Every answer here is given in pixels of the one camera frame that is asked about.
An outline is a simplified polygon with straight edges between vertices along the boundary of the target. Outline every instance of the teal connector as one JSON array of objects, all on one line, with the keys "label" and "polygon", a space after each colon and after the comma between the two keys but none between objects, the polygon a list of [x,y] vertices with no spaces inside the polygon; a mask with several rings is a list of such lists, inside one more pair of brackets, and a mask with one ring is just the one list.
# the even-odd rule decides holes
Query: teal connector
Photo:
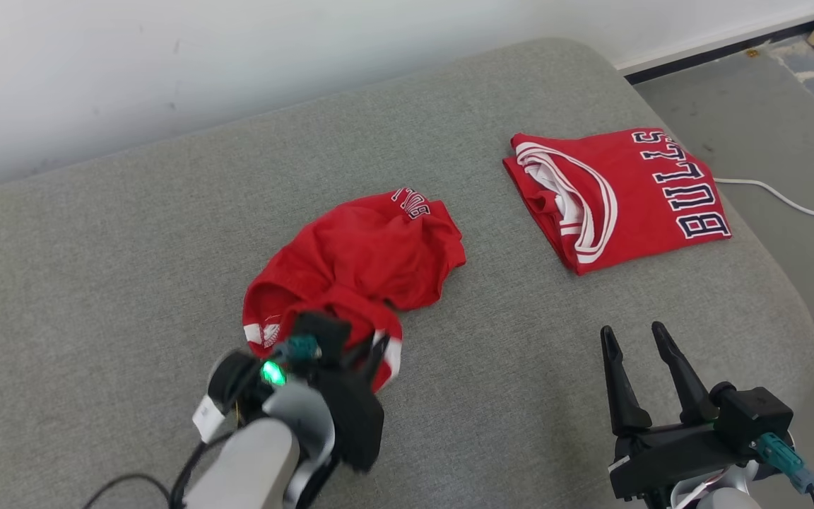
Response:
[{"label": "teal connector", "polygon": [[281,363],[309,361],[311,358],[319,358],[322,354],[316,337],[310,334],[291,336],[287,341],[275,345],[273,351],[281,356],[278,360]]},{"label": "teal connector", "polygon": [[806,462],[778,435],[766,433],[759,437],[755,451],[765,463],[781,470],[798,492],[805,493],[808,487],[814,486],[814,473],[806,468]]}]

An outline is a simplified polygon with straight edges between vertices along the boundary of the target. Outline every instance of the red jersey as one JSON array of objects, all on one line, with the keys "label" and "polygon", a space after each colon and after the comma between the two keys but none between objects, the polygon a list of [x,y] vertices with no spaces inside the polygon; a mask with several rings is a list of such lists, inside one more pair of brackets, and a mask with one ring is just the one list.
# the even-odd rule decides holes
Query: red jersey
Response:
[{"label": "red jersey", "polygon": [[285,341],[303,310],[351,323],[345,350],[390,336],[372,389],[401,366],[401,323],[388,306],[416,309],[442,297],[450,271],[464,264],[461,231],[440,201],[409,187],[335,207],[304,226],[247,289],[243,329],[261,358]]},{"label": "red jersey", "polygon": [[578,274],[731,231],[708,167],[661,129],[583,139],[517,134],[504,160],[524,203]]}]

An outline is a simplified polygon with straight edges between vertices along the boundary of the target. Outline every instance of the folded red jersey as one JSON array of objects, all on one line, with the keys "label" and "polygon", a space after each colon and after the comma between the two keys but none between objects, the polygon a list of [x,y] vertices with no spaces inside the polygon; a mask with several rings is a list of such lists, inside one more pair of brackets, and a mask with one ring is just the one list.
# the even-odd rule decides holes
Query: folded red jersey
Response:
[{"label": "folded red jersey", "polygon": [[440,201],[409,187],[335,207],[281,248],[247,289],[243,329],[267,358],[303,310],[323,310],[351,323],[345,350],[390,336],[372,390],[401,366],[399,310],[435,303],[442,284],[464,264],[461,231]]},{"label": "folded red jersey", "polygon": [[662,129],[583,139],[517,134],[505,168],[578,274],[731,236],[708,167]]}]

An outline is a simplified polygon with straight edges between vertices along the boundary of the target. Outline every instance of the concrete floor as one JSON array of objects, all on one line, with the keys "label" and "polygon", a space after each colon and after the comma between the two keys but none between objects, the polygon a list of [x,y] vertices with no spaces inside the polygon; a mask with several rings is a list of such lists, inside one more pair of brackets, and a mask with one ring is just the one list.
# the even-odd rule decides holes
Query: concrete floor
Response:
[{"label": "concrete floor", "polygon": [[[814,49],[802,38],[757,48],[637,85],[715,177],[762,180],[814,209]],[[814,217],[759,187],[719,185],[783,267],[814,319]],[[794,437],[814,470],[814,389]],[[811,507],[778,476],[756,483],[765,508]]]}]

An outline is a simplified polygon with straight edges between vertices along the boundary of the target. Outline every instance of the gray upholstered bench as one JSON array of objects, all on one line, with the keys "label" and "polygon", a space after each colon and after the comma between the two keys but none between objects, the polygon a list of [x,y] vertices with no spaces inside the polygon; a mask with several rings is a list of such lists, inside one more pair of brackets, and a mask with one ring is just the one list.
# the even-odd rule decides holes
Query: gray upholstered bench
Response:
[{"label": "gray upholstered bench", "polygon": [[[707,385],[798,406],[810,316],[730,204],[733,240],[578,277],[501,166],[518,131],[660,125],[594,51],[545,40],[0,186],[0,508],[174,478],[249,281],[304,223],[401,186],[444,200],[468,263],[403,316],[374,470],[340,469],[317,507],[614,505],[605,324],[656,424],[679,410],[653,320]],[[163,504],[124,486],[101,506]]]}]

